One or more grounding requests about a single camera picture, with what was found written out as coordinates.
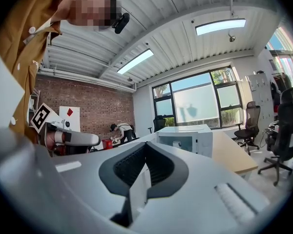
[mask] ceiling light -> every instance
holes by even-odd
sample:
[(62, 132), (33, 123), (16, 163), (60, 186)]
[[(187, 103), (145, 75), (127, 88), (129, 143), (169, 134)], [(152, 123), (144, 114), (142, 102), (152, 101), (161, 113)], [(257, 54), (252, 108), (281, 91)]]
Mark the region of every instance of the ceiling light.
[(133, 68), (134, 66), (138, 65), (140, 62), (144, 61), (145, 59), (148, 59), (149, 57), (153, 55), (154, 53), (150, 49), (147, 49), (144, 52), (142, 52), (140, 55), (132, 59), (130, 62), (128, 62), (119, 71), (117, 71), (117, 73), (122, 75), (126, 73), (129, 69)]
[(232, 28), (241, 28), (244, 27), (246, 20), (245, 19), (230, 19), (223, 21), (214, 21), (207, 24), (203, 24), (195, 27), (196, 34), (203, 35), (209, 32), (222, 30), (222, 29), (232, 29)]

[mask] corrugated metal ceiling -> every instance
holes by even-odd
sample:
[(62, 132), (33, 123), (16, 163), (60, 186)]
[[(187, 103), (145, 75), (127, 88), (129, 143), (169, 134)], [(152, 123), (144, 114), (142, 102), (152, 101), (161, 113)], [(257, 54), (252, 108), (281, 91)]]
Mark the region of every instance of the corrugated metal ceiling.
[[(61, 23), (62, 36), (52, 41), (47, 48), (49, 68), (91, 76), (131, 86), (172, 68), (215, 55), (228, 52), (253, 49), (263, 36), (263, 29), (270, 27), (270, 21), (276, 20), (273, 0), (233, 0), (242, 4), (243, 9), (233, 7), (235, 18), (247, 19), (244, 28), (233, 29), (230, 34), (236, 41), (229, 43), (228, 31), (218, 31), (197, 36), (195, 26), (230, 18), (228, 9), (212, 13), (175, 20), (168, 27), (154, 30), (136, 47), (120, 56), (115, 65), (108, 68), (113, 58), (121, 50), (135, 41), (141, 34), (156, 28), (164, 20), (189, 10), (218, 4), (229, 6), (230, 0), (120, 0), (123, 13), (131, 15), (130, 22), (121, 34), (112, 29), (105, 32), (90, 32), (82, 27)], [(138, 64), (124, 75), (117, 73), (128, 61), (150, 48), (154, 56)]]

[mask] white ceiling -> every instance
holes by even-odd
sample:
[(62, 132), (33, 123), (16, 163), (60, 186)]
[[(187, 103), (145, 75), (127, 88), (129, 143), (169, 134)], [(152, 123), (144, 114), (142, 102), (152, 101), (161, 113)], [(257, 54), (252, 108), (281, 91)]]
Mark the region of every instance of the white ceiling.
[[(134, 83), (170, 69), (229, 52), (264, 48), (280, 21), (274, 0), (233, 0), (234, 18), (244, 28), (197, 36), (195, 26), (230, 19), (230, 0), (120, 0), (130, 22), (116, 35), (112, 29), (90, 32), (61, 23), (62, 36), (52, 41), (44, 67), (99, 78), (132, 87)], [(117, 73), (135, 56), (150, 48), (154, 56), (123, 75)]]

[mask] office chair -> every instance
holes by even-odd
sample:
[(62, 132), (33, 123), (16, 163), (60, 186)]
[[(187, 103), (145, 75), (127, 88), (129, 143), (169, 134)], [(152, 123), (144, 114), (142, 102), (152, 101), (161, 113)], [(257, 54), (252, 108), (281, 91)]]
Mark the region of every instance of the office chair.
[(275, 156), (265, 158), (264, 162), (268, 161), (271, 164), (259, 169), (257, 172), (260, 174), (261, 171), (274, 167), (277, 172), (277, 180), (273, 183), (274, 186), (279, 182), (279, 168), (289, 171), (289, 175), (292, 173), (292, 169), (283, 164), (284, 161), (293, 157), (293, 101), (284, 100), (285, 98), (291, 99), (291, 97), (293, 98), (293, 88), (285, 90), (281, 95), (283, 101), (281, 100), (278, 108), (279, 131), (275, 144), (272, 147), (272, 152)]
[(247, 104), (246, 108), (246, 124), (245, 129), (241, 129), (240, 124), (239, 131), (234, 132), (234, 135), (238, 138), (242, 138), (244, 140), (243, 143), (238, 142), (238, 144), (241, 144), (241, 147), (246, 146), (248, 150), (248, 154), (251, 155), (249, 146), (257, 147), (259, 150), (259, 147), (254, 144), (254, 138), (258, 135), (259, 129), (258, 129), (258, 119), (259, 119), (259, 113), (260, 113), (260, 106), (255, 105), (255, 101), (251, 101)]
[(157, 132), (165, 127), (166, 119), (163, 118), (162, 115), (158, 115), (153, 120), (153, 123), (154, 123), (154, 132)]

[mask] brown shirt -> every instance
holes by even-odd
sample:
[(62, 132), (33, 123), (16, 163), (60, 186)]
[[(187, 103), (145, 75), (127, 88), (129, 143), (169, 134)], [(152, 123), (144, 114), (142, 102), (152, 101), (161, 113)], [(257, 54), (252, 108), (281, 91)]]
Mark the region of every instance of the brown shirt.
[(16, 81), (25, 90), (13, 117), (16, 124), (10, 128), (17, 133), (32, 133), (26, 127), (30, 95), (35, 87), (38, 67), (42, 61), (51, 33), (51, 41), (61, 35), (60, 22), (43, 29), (25, 44), (23, 41), (46, 23), (57, 11), (62, 0), (19, 0), (0, 28), (0, 56)]

